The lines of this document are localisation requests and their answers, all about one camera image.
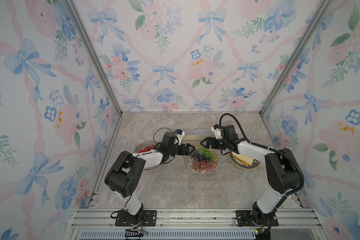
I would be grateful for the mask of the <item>plastic wrap dispenser box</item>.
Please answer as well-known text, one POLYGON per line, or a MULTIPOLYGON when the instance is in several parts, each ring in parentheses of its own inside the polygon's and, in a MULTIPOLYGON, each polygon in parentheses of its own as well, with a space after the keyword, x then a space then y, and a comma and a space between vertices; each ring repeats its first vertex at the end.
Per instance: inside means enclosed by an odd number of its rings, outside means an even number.
POLYGON ((211 129, 185 129, 185 135, 182 141, 199 141, 201 142, 205 138, 215 138, 215 134, 211 129))

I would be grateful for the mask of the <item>glass plate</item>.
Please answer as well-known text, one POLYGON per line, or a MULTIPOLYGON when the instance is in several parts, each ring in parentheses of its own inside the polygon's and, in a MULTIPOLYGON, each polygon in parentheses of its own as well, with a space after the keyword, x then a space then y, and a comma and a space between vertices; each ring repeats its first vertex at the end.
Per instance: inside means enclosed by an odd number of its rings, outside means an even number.
MULTIPOLYGON (((155 148, 155 146, 156 146, 156 143, 154 141, 143 142, 135 148, 134 154, 142 154, 145 152, 149 152, 150 150, 153 150, 155 148)), ((145 164, 144 170, 152 170, 158 166, 159 166, 159 164, 154 164, 153 161, 150 161, 145 164)))

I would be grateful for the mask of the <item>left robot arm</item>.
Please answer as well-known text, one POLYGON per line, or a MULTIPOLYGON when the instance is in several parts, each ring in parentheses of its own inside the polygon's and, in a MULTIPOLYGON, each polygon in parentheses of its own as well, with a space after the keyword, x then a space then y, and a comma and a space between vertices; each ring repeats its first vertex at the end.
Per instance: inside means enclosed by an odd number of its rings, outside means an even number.
POLYGON ((112 213, 116 226, 137 227, 150 221, 152 211, 145 211, 144 205, 135 193, 143 170, 167 164, 170 157, 189 156, 195 151, 191 144, 183 144, 185 132, 167 132, 162 141, 146 152, 130 153, 123 151, 105 176, 105 184, 124 201, 121 210, 112 213))

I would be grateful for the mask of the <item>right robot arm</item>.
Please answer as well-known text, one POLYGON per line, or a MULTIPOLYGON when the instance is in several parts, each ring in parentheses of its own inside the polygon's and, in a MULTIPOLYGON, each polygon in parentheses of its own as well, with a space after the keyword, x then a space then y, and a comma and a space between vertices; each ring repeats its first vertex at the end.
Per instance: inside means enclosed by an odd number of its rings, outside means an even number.
POLYGON ((268 186, 263 196, 254 203, 249 221, 256 226, 270 224, 277 209, 289 195, 300 191, 305 178, 293 153, 288 149, 274 149, 240 138, 233 125, 211 127, 214 137, 207 137, 201 145, 207 149, 228 150, 244 155, 266 166, 268 186))

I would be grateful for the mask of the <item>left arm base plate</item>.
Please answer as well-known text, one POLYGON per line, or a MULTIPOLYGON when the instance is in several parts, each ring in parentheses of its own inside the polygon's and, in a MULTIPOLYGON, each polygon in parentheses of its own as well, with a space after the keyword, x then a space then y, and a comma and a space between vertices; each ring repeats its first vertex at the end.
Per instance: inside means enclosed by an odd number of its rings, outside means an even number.
POLYGON ((125 210, 113 212, 111 217, 115 220, 116 227, 155 227, 157 222, 156 210, 142 210, 136 215, 131 215, 125 210))

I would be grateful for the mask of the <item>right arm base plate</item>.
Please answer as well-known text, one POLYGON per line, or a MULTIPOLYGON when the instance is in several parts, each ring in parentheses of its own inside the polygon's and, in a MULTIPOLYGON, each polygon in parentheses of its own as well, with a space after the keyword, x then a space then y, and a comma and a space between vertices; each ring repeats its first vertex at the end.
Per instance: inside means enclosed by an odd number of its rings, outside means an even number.
POLYGON ((275 213, 263 214, 260 210, 237 210, 235 214, 239 227, 279 226, 275 213))

